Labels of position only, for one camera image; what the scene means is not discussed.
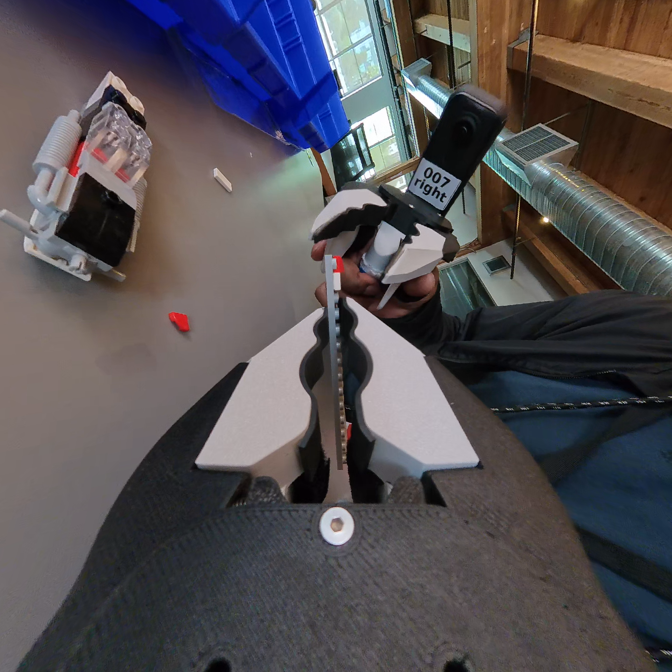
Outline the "duct vent grille box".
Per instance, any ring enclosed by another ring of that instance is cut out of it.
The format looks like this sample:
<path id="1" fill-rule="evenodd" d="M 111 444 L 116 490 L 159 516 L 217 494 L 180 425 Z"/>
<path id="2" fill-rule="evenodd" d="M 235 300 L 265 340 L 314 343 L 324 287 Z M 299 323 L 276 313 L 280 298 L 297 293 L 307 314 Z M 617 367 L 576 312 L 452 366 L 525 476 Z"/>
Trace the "duct vent grille box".
<path id="1" fill-rule="evenodd" d="M 494 145 L 502 163 L 522 177 L 526 177 L 529 166 L 537 163 L 560 163 L 567 167 L 578 147 L 577 141 L 544 124 L 516 134 L 504 128 Z"/>

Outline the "person's blue jacket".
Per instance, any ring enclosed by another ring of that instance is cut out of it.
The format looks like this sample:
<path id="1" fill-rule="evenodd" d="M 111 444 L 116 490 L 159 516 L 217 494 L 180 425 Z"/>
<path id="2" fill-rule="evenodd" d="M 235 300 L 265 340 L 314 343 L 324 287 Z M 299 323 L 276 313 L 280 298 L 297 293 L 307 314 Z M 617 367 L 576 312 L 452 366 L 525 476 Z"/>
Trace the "person's blue jacket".
<path id="1" fill-rule="evenodd" d="M 610 378 L 543 378 L 472 371 L 461 381 L 488 408 L 597 402 L 656 395 Z M 533 458 L 555 455 L 606 434 L 632 407 L 504 413 L 499 417 Z M 556 492 L 574 525 L 671 571 L 671 414 L 596 447 Z M 614 607 L 646 649 L 671 650 L 671 601 L 609 567 L 592 569 Z"/>

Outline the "person's right hand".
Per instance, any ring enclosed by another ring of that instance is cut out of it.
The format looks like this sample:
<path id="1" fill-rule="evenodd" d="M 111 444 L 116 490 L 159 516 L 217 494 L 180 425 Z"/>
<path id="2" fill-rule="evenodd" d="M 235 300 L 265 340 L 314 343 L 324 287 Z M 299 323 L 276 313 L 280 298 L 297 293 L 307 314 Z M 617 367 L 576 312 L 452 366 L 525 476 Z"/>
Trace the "person's right hand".
<path id="1" fill-rule="evenodd" d="M 382 320 L 414 317 L 429 308 L 441 310 L 438 269 L 402 283 L 389 301 L 379 308 L 386 292 L 382 283 L 360 271 L 360 261 L 372 246 L 372 239 L 359 237 L 343 256 L 342 298 L 351 298 Z"/>

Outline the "silver ventilation duct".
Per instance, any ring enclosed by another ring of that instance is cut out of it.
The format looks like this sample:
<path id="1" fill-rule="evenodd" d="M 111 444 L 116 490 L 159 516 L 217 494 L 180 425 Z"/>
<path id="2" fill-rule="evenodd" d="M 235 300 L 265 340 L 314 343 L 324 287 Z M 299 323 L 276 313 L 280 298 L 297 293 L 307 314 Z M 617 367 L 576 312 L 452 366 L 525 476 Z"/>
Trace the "silver ventilation duct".
<path id="1" fill-rule="evenodd" d="M 485 164 L 617 285 L 639 294 L 671 295 L 670 232 L 569 165 L 537 163 L 522 177 L 502 163 L 495 142 Z"/>

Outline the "long grey studded plate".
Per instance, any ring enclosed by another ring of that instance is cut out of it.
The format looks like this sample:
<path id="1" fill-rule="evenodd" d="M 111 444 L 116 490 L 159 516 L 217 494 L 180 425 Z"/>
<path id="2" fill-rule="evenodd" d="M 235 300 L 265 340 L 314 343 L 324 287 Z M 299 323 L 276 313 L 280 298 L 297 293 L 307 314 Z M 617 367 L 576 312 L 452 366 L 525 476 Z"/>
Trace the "long grey studded plate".
<path id="1" fill-rule="evenodd" d="M 340 292 L 332 290 L 332 256 L 324 256 L 324 273 L 327 297 L 327 324 L 329 335 L 329 363 L 332 389 L 332 406 L 335 426 L 335 449 L 337 469 L 347 463 L 348 420 L 345 407 L 343 381 L 343 353 L 340 329 Z"/>

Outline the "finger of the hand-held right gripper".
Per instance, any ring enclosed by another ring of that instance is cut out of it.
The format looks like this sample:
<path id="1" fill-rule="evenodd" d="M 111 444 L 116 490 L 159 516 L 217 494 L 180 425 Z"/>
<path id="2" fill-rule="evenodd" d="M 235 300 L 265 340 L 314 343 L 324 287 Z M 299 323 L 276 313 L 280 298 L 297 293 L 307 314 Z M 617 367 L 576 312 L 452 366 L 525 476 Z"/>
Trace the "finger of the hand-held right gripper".
<path id="1" fill-rule="evenodd" d="M 387 212 L 388 204 L 375 190 L 352 188 L 338 192 L 310 228 L 311 258 L 335 254 L 360 259 Z"/>
<path id="2" fill-rule="evenodd" d="M 381 283 L 388 286 L 377 310 L 386 306 L 399 286 L 432 271 L 443 258 L 446 237 L 436 230 L 419 230 L 403 242 L 382 272 Z"/>

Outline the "person's right forearm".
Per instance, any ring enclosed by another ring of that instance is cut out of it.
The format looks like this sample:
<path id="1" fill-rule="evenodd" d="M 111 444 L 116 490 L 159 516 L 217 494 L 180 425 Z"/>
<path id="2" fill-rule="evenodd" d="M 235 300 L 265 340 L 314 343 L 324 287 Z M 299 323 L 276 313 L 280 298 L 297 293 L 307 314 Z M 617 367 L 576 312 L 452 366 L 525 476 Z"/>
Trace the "person's right forearm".
<path id="1" fill-rule="evenodd" d="M 602 290 L 550 302 L 444 313 L 434 296 L 383 322 L 464 380 L 514 371 L 548 379 L 599 378 L 671 393 L 671 299 Z"/>

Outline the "large window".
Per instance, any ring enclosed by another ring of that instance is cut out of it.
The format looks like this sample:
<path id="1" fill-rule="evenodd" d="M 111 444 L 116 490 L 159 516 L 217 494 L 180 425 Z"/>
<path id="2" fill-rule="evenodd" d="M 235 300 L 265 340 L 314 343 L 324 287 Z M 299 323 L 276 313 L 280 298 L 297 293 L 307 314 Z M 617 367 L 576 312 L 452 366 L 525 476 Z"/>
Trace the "large window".
<path id="1" fill-rule="evenodd" d="M 385 1 L 313 1 L 313 10 L 343 109 L 361 126 L 373 161 L 360 181 L 414 155 L 392 55 L 396 53 Z"/>

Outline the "wooden ceiling beam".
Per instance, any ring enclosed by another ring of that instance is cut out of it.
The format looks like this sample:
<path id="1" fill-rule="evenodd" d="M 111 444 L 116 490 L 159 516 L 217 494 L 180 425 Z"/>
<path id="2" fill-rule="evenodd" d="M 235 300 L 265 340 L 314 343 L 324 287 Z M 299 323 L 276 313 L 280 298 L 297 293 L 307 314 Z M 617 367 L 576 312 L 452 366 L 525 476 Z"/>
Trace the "wooden ceiling beam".
<path id="1" fill-rule="evenodd" d="M 532 76 L 671 128 L 671 59 L 537 35 Z"/>

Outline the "grey desk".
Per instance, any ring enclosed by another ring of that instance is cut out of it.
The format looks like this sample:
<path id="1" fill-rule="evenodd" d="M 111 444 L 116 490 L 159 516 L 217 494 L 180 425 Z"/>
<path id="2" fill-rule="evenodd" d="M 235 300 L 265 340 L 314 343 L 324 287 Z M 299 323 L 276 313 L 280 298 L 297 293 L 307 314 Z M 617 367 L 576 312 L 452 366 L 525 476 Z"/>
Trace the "grey desk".
<path id="1" fill-rule="evenodd" d="M 145 105 L 153 142 L 122 283 L 63 273 L 1 224 L 2 671 L 54 616 L 157 440 L 316 307 L 314 156 L 216 107 L 171 37 L 125 1 L 1 2 L 1 208 L 29 218 L 48 130 L 108 71 Z"/>

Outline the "black white brick vehicle model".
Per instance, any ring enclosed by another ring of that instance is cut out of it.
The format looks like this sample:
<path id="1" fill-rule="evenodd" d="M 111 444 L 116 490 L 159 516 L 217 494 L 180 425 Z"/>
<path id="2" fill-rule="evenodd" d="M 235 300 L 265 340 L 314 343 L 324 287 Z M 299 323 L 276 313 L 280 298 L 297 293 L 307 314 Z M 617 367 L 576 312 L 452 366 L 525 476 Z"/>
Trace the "black white brick vehicle model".
<path id="1" fill-rule="evenodd" d="M 145 106 L 108 71 L 80 111 L 60 115 L 32 169 L 29 220 L 3 209 L 1 222 L 23 235 L 23 250 L 84 281 L 117 281 L 136 247 L 153 144 Z"/>

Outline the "blue plastic bin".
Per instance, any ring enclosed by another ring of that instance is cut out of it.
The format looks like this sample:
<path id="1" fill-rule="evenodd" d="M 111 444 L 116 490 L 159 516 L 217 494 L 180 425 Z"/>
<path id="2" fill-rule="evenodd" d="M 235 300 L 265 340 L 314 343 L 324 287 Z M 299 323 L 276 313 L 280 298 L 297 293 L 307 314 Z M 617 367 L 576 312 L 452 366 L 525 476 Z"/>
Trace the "blue plastic bin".
<path id="1" fill-rule="evenodd" d="M 349 130 L 339 90 L 314 87 L 305 97 L 268 101 L 275 134 L 286 145 L 324 152 Z"/>
<path id="2" fill-rule="evenodd" d="M 291 76 L 297 116 L 312 118 L 337 93 L 310 1 L 250 1 L 249 21 Z"/>
<path id="3" fill-rule="evenodd" d="M 286 63 L 265 1 L 131 1 L 175 29 L 203 69 L 263 102 L 287 87 Z"/>

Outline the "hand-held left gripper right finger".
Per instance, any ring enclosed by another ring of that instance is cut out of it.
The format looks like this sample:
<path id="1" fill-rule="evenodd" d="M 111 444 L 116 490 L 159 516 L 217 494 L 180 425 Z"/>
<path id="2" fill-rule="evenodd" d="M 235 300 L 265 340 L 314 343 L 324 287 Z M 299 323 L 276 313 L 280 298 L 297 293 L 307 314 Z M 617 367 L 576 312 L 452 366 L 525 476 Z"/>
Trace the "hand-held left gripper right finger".
<path id="1" fill-rule="evenodd" d="M 478 466 L 421 351 L 351 299 L 340 301 L 340 320 L 352 501 L 383 501 L 403 476 Z"/>

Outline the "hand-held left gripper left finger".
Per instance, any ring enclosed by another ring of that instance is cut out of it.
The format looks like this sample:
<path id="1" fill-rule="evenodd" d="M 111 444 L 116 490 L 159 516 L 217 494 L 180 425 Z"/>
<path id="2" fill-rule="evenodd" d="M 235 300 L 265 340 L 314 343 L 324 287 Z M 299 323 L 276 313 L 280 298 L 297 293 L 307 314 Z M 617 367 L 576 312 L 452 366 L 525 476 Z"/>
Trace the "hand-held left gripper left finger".
<path id="1" fill-rule="evenodd" d="M 267 476 L 290 501 L 324 501 L 332 460 L 320 418 L 330 391 L 328 344 L 326 313 L 319 308 L 252 357 L 196 467 Z"/>

